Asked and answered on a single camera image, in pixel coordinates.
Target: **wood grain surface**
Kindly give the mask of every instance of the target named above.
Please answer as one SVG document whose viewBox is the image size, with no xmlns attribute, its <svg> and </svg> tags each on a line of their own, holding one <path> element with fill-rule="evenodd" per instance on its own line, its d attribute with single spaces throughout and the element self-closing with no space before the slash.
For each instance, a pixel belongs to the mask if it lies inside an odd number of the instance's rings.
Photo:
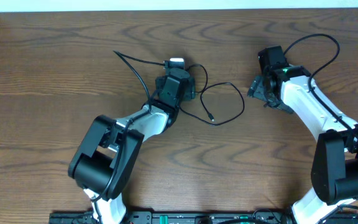
<svg viewBox="0 0 358 224">
<path fill-rule="evenodd" d="M 68 163 L 97 115 L 127 116 L 146 100 L 112 50 L 156 62 L 185 57 L 208 69 L 210 84 L 233 82 L 245 97 L 260 73 L 258 51 L 320 32 L 340 41 L 341 54 L 316 81 L 358 121 L 358 9 L 0 14 L 0 223 L 47 223 L 50 212 L 90 207 L 67 176 Z M 288 59 L 314 71 L 334 50 L 315 38 Z M 151 90 L 164 74 L 133 66 Z M 203 73 L 193 74 L 201 88 Z M 241 108 L 230 88 L 204 98 L 217 121 Z M 198 100 L 183 107 L 207 118 Z M 125 203 L 174 211 L 285 208 L 311 187 L 315 147 L 297 115 L 256 99 L 246 98 L 241 117 L 215 128 L 180 113 L 143 144 Z"/>
</svg>

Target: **brown wooden surface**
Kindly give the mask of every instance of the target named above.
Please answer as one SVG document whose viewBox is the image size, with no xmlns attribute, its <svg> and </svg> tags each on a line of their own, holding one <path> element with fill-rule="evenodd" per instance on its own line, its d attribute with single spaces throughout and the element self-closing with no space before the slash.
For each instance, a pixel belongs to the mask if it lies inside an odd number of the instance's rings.
<svg viewBox="0 0 358 224">
<path fill-rule="evenodd" d="M 158 62 L 185 57 L 208 69 L 210 83 L 233 82 L 245 96 L 260 73 L 258 51 L 317 32 L 342 47 L 318 85 L 358 120 L 358 9 L 0 14 L 0 223 L 47 223 L 50 212 L 90 207 L 67 176 L 76 147 L 97 115 L 123 117 L 145 101 L 112 50 Z M 313 71 L 334 49 L 308 40 L 288 59 Z M 153 90 L 162 68 L 133 65 Z M 217 120 L 241 108 L 236 94 L 205 94 Z M 198 100 L 183 107 L 206 118 Z M 124 198 L 155 210 L 283 208 L 311 187 L 315 146 L 296 115 L 256 99 L 216 128 L 180 113 L 142 146 Z"/>
</svg>

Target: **black mounting base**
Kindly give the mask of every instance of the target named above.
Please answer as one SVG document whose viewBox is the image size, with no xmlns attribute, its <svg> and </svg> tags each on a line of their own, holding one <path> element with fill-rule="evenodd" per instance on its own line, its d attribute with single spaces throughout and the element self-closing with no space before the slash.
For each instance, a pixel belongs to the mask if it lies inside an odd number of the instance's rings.
<svg viewBox="0 0 358 224">
<path fill-rule="evenodd" d="M 129 212 L 121 224 L 218 224 L 227 220 L 239 219 L 238 224 L 252 224 L 247 222 L 252 218 L 253 212 L 244 213 L 154 213 L 154 212 Z M 274 212 L 274 215 L 281 219 L 282 212 Z M 257 212 L 256 219 L 266 223 L 277 224 L 272 213 Z M 98 221 L 92 218 L 92 212 L 85 213 L 51 213 L 49 224 L 97 224 Z M 358 214 L 337 213 L 328 219 L 324 224 L 358 224 Z"/>
</svg>

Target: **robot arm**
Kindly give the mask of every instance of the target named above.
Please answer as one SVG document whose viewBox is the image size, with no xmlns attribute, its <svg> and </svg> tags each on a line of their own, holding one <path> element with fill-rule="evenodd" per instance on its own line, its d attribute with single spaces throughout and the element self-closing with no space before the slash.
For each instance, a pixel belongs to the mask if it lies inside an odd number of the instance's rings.
<svg viewBox="0 0 358 224">
<path fill-rule="evenodd" d="M 157 100 L 151 99 L 140 111 L 125 118 L 98 116 L 86 133 L 70 162 L 68 175 L 93 200 L 96 220 L 121 222 L 126 213 L 121 192 L 142 143 L 169 128 L 176 120 L 180 103 L 195 97 L 195 80 L 184 68 L 182 58 L 165 61 L 165 76 L 155 81 Z M 110 158 L 97 151 L 99 146 L 117 154 L 122 150 L 121 156 Z"/>
<path fill-rule="evenodd" d="M 292 220 L 298 224 L 324 221 L 339 206 L 358 199 L 358 143 L 346 127 L 332 116 L 309 91 L 310 73 L 302 66 L 291 66 L 281 46 L 259 52 L 263 73 L 250 87 L 248 95 L 267 102 L 267 106 L 295 112 L 317 140 L 311 171 L 313 188 L 291 207 Z M 358 134 L 358 124 L 344 115 L 317 87 L 311 86 L 342 120 Z M 344 151 L 357 153 L 345 160 Z"/>
</svg>

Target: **cable connector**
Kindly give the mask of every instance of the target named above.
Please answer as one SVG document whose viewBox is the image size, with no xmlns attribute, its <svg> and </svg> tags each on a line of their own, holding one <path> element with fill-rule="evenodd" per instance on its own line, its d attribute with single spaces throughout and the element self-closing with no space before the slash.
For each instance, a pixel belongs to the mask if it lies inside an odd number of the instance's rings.
<svg viewBox="0 0 358 224">
<path fill-rule="evenodd" d="M 211 121 L 212 121 L 212 122 L 214 122 L 214 121 L 215 121 L 214 116 L 212 116 L 212 114 L 211 114 L 211 113 L 208 113 L 208 117 L 211 119 Z"/>
</svg>

